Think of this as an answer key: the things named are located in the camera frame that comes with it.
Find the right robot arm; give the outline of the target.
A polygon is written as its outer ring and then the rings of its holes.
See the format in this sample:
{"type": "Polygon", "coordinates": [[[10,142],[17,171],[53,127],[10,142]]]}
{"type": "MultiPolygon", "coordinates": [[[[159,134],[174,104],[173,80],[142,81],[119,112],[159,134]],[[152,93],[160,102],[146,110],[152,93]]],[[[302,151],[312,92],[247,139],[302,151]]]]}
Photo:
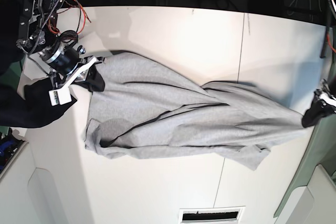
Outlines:
{"type": "Polygon", "coordinates": [[[57,27],[63,4],[69,0],[24,0],[19,21],[17,47],[47,77],[55,88],[62,87],[80,67],[87,65],[92,57],[83,57],[85,48],[78,45],[79,35],[90,20],[78,0],[72,0],[69,8],[79,9],[75,30],[60,31],[57,27]]]}

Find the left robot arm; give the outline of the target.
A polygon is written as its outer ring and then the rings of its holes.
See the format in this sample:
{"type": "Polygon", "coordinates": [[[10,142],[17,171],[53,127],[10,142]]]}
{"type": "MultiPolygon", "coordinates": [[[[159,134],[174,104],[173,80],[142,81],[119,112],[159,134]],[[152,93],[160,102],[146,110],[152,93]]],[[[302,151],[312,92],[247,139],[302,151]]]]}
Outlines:
{"type": "MultiPolygon", "coordinates": [[[[324,35],[324,44],[320,53],[320,58],[325,57],[327,48],[332,50],[332,62],[335,62],[335,46],[330,38],[330,27],[332,20],[335,20],[335,0],[327,0],[328,7],[326,11],[326,31],[324,35]]],[[[335,77],[330,81],[322,79],[320,87],[314,91],[314,97],[311,106],[304,113],[301,124],[304,128],[309,128],[318,124],[322,118],[335,114],[335,77]]]]}

